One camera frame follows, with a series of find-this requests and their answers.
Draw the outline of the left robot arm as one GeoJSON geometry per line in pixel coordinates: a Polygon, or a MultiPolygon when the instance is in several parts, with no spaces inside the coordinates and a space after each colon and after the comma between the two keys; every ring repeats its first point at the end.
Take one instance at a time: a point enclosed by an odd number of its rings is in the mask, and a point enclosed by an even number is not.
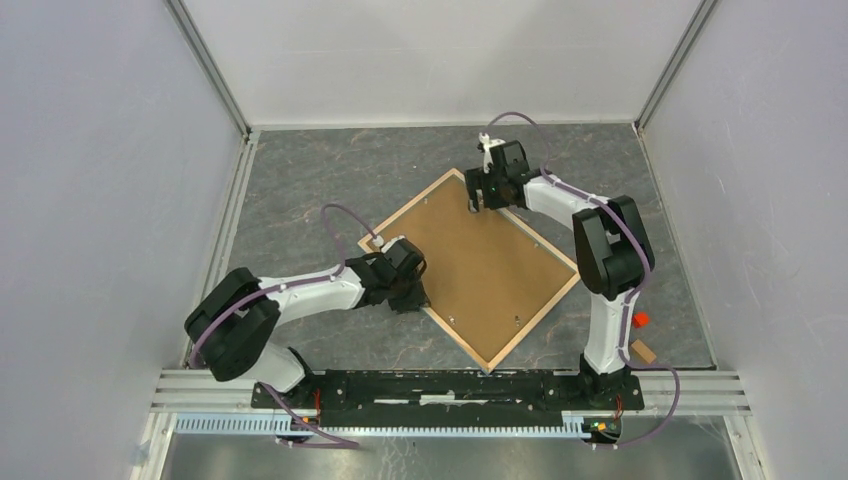
{"type": "Polygon", "coordinates": [[[288,406],[302,407],[313,397],[314,381],[292,349],[271,345],[274,330],[329,311],[381,304],[399,314],[420,310],[429,304],[426,269],[424,254],[403,236],[320,272],[271,278],[236,268],[187,317],[188,364],[207,368],[219,382],[254,380],[288,406]]]}

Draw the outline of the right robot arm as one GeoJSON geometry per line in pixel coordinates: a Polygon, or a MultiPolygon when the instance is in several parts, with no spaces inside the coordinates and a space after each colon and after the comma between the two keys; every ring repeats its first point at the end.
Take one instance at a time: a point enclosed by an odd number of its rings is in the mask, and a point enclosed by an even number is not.
{"type": "Polygon", "coordinates": [[[548,216],[574,237],[578,273],[592,295],[589,337],[580,357],[577,392],[602,408],[630,375],[626,351],[633,307],[655,260],[635,201],[608,198],[530,167],[518,141],[479,137],[481,166],[465,171],[469,209],[520,207],[548,216]]]}

